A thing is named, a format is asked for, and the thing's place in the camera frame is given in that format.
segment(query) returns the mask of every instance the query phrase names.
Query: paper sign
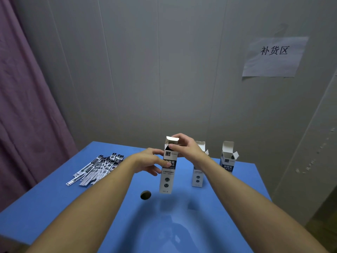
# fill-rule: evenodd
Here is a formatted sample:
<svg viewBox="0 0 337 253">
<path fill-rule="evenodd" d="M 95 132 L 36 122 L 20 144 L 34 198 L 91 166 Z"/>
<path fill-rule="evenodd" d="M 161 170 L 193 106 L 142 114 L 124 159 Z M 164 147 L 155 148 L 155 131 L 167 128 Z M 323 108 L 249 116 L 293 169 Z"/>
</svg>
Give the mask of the paper sign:
<svg viewBox="0 0 337 253">
<path fill-rule="evenodd" d="M 295 77 L 309 37 L 255 38 L 242 76 Z"/>
</svg>

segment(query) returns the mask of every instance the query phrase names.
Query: left hand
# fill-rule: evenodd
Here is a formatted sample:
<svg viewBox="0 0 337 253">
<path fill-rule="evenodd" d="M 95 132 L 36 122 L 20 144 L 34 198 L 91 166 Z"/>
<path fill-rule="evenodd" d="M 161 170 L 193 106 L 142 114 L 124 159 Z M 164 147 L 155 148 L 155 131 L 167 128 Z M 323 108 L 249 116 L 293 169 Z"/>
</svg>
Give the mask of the left hand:
<svg viewBox="0 0 337 253">
<path fill-rule="evenodd" d="M 128 157 L 135 162 L 134 172 L 138 173 L 142 170 L 145 170 L 150 174 L 157 176 L 158 174 L 161 174 L 161 169 L 154 166 L 154 164 L 159 164 L 164 168 L 171 167 L 172 164 L 170 162 L 164 161 L 155 154 L 160 154 L 161 156 L 163 156 L 164 151 L 160 149 L 148 148 L 140 153 L 135 153 Z"/>
</svg>

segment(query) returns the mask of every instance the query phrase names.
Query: pile of pen refills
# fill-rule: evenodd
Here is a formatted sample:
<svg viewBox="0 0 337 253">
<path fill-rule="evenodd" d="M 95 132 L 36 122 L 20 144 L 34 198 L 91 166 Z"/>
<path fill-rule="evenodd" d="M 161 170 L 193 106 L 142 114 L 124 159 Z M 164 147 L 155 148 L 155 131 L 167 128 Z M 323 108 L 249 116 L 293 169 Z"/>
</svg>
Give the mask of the pile of pen refills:
<svg viewBox="0 0 337 253">
<path fill-rule="evenodd" d="M 113 153 L 109 157 L 99 155 L 95 160 L 74 174 L 75 178 L 66 183 L 66 185 L 70 186 L 78 180 L 81 180 L 80 186 L 94 184 L 114 170 L 123 161 L 123 158 L 124 155 L 117 155 L 117 153 Z"/>
</svg>

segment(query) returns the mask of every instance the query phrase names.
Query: chinese characters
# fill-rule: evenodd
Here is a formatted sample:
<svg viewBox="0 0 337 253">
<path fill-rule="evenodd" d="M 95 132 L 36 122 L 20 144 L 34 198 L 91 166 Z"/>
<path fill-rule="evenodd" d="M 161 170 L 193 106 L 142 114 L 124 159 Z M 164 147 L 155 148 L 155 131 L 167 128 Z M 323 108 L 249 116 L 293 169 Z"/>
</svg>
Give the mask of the chinese characters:
<svg viewBox="0 0 337 253">
<path fill-rule="evenodd" d="M 281 49 L 280 49 L 279 46 L 273 46 L 271 48 L 271 53 L 269 55 L 273 55 L 273 54 L 275 54 L 275 55 L 286 55 L 286 54 L 288 54 L 287 50 L 288 50 L 289 47 L 290 46 L 281 46 Z M 267 52 L 269 52 L 268 46 L 267 47 L 263 46 L 262 51 L 261 51 L 261 55 L 267 55 Z"/>
</svg>

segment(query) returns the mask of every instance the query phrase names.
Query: hand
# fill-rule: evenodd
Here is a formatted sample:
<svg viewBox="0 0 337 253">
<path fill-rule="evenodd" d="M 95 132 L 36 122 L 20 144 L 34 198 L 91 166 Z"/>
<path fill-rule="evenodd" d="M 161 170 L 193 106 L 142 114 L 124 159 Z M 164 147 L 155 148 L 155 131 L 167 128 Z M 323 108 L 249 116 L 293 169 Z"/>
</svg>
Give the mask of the hand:
<svg viewBox="0 0 337 253">
<path fill-rule="evenodd" d="M 163 156 L 164 151 L 160 149 L 148 148 L 140 153 L 135 153 L 128 157 L 134 161 L 134 172 L 138 173 L 142 170 L 145 170 L 150 174 L 157 176 L 157 173 L 161 173 L 161 169 L 154 166 L 154 164 L 159 164 L 164 168 L 169 168 L 172 165 L 170 162 L 164 161 L 154 154 L 160 154 Z"/>
<path fill-rule="evenodd" d="M 178 157 L 185 157 L 196 167 L 198 167 L 202 158 L 207 157 L 207 154 L 201 150 L 200 146 L 198 146 L 193 138 L 182 133 L 173 135 L 172 137 L 179 138 L 178 144 L 169 144 L 168 147 L 173 151 L 178 152 Z"/>
</svg>

